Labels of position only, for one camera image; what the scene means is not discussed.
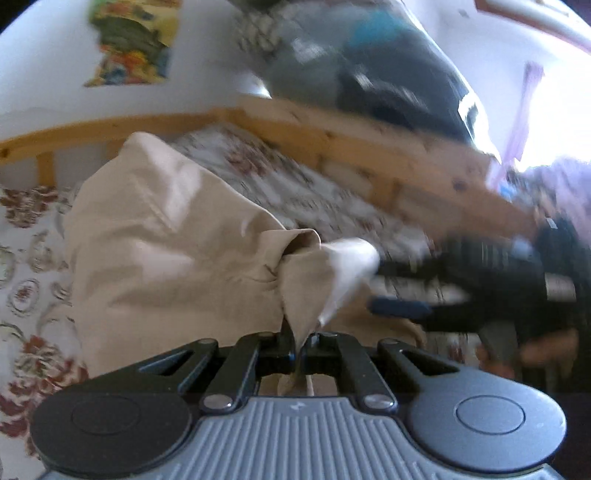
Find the person's right hand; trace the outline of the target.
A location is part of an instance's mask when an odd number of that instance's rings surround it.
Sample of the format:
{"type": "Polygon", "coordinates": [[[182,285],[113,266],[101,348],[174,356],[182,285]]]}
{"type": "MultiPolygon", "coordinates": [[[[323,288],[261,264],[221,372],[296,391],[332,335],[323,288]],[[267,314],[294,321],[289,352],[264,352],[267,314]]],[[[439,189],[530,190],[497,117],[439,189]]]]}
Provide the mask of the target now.
{"type": "Polygon", "coordinates": [[[579,331],[569,328],[525,343],[519,350],[516,360],[509,364],[493,360],[489,351],[483,346],[476,350],[480,369],[497,376],[516,380],[517,368],[555,367],[562,379],[572,373],[579,350],[579,331]]]}

